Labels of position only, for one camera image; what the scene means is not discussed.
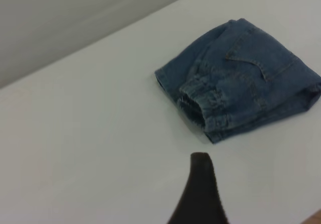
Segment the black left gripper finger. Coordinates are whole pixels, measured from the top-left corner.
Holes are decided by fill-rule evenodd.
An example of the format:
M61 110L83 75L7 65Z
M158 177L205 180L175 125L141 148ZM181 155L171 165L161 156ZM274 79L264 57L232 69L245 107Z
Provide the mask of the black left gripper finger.
M228 223L208 153L191 154L190 173L168 223Z

